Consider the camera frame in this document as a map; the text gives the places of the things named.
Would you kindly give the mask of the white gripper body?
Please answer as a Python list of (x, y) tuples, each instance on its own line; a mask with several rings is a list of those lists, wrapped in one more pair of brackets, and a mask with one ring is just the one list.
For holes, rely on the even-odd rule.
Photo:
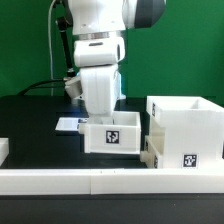
[(83, 98), (90, 116), (110, 116), (119, 96), (117, 65), (82, 68)]

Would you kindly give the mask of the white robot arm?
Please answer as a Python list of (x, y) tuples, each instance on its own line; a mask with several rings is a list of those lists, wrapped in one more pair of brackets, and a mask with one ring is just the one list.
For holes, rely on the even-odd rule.
[(109, 117), (122, 97), (118, 63), (125, 58), (121, 33), (149, 28), (163, 15), (166, 0), (67, 0), (74, 62), (88, 114)]

